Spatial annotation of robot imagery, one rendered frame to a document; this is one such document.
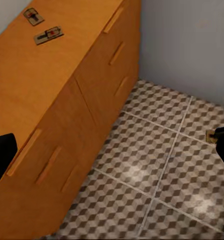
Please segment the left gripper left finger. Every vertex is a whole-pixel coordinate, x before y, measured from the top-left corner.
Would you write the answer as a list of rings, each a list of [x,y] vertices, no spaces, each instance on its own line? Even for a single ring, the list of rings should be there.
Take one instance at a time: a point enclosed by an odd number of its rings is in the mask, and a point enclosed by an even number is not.
[[[18,151],[13,133],[0,136],[0,179]]]

